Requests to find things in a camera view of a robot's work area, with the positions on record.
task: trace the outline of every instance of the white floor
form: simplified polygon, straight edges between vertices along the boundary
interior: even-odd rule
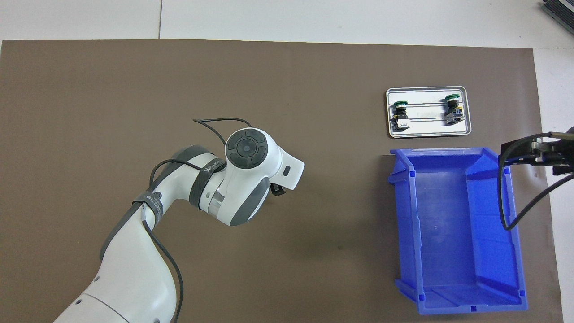
[[[537,0],[3,0],[0,40],[225,39],[527,47],[543,131],[574,126],[574,35]],[[549,182],[555,181],[549,176]],[[574,183],[550,196],[564,322],[574,322]]]

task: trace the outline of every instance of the black bracket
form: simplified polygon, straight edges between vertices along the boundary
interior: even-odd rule
[[[574,133],[574,127],[567,133]],[[516,140],[501,145],[501,154]],[[574,141],[560,139],[542,143],[533,139],[517,146],[505,160],[505,165],[530,164],[532,166],[552,166],[553,175],[574,172]]]
[[[271,184],[271,193],[275,196],[279,196],[285,194],[285,190],[281,185]]]

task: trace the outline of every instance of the black strap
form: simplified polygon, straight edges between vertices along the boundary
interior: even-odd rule
[[[161,217],[164,216],[164,206],[161,203],[160,198],[161,193],[159,192],[153,193],[150,191],[144,191],[142,194],[138,195],[138,197],[136,197],[132,203],[142,202],[149,206],[149,208],[153,211],[154,216],[156,217],[155,225],[157,225],[160,222]]]
[[[211,176],[214,173],[224,169],[225,165],[225,160],[221,158],[214,158],[209,163],[205,164],[195,178],[195,181],[191,186],[191,191],[189,191],[189,203],[191,203],[191,205],[201,210],[199,207],[199,200],[201,199],[201,195],[203,194],[203,190],[205,189],[207,182],[210,181]]]

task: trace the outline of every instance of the black clamp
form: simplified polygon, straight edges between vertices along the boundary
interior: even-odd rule
[[[164,216],[164,206],[161,203],[160,198],[160,192],[154,193],[150,191],[144,191],[142,194],[138,195],[138,197],[136,197],[132,203],[140,202],[149,206],[156,218],[156,223],[154,225],[157,225],[160,222],[161,217]]]
[[[281,185],[271,184],[270,188],[271,188],[271,193],[275,196],[285,194],[285,190],[283,189],[283,186],[281,186]]]

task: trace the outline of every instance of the robot end effector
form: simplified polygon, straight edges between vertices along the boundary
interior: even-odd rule
[[[252,219],[269,191],[278,196],[285,192],[283,187],[295,189],[305,167],[256,128],[234,132],[226,142],[225,156],[223,180],[204,210],[229,226]]]

